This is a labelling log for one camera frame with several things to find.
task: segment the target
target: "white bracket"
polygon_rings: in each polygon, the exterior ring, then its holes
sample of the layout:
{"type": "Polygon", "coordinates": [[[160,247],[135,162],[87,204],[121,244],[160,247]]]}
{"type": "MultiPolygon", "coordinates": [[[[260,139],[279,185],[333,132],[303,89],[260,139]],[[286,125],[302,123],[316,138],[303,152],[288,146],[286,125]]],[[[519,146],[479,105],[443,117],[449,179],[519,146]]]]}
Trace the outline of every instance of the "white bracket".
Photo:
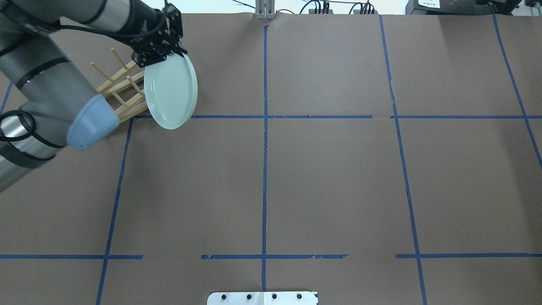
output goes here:
{"type": "Polygon", "coordinates": [[[256,0],[256,19],[275,19],[275,0],[256,0]]]}
{"type": "Polygon", "coordinates": [[[318,305],[318,293],[311,291],[277,291],[247,293],[213,293],[207,305],[318,305]]]}

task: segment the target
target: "white plate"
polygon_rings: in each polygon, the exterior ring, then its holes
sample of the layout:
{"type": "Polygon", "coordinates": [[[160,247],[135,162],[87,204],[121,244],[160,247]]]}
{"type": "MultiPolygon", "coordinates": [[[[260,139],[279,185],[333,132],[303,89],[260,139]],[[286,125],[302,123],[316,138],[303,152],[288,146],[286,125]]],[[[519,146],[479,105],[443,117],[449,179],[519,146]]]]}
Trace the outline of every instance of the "white plate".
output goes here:
{"type": "Polygon", "coordinates": [[[198,81],[187,55],[172,53],[166,60],[145,67],[143,85],[149,111],[158,125],[179,128],[192,116],[198,81]]]}

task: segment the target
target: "sticker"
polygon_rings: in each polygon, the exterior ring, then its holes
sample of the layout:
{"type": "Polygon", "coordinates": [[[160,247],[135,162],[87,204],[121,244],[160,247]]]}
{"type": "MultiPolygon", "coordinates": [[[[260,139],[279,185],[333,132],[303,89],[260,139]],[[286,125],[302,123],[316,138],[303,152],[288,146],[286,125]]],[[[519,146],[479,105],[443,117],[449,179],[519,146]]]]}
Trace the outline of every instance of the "sticker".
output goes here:
{"type": "Polygon", "coordinates": [[[418,0],[418,4],[428,8],[440,8],[440,0],[418,0]]]}

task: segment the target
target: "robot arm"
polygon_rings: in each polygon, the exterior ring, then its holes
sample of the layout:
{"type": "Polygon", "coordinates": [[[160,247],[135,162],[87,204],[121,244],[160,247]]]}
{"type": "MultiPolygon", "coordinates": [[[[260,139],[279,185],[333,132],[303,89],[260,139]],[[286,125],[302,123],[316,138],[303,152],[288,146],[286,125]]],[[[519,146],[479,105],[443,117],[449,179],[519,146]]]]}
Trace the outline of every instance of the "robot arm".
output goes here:
{"type": "Polygon", "coordinates": [[[180,11],[141,0],[0,0],[0,71],[28,99],[0,115],[0,192],[66,145],[85,150],[119,125],[117,115],[48,37],[58,29],[107,35],[145,67],[186,53],[180,11]],[[92,29],[61,26],[67,17],[92,29]]]}

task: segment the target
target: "light blue cap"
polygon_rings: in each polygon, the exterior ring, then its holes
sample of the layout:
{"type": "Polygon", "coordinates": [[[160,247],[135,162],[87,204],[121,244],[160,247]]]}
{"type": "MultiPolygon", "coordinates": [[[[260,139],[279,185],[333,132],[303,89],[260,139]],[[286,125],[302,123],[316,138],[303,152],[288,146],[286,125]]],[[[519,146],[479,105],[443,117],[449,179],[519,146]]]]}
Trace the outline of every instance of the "light blue cap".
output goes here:
{"type": "Polygon", "coordinates": [[[119,126],[119,117],[101,94],[91,98],[73,120],[66,142],[85,150],[119,126]]]}

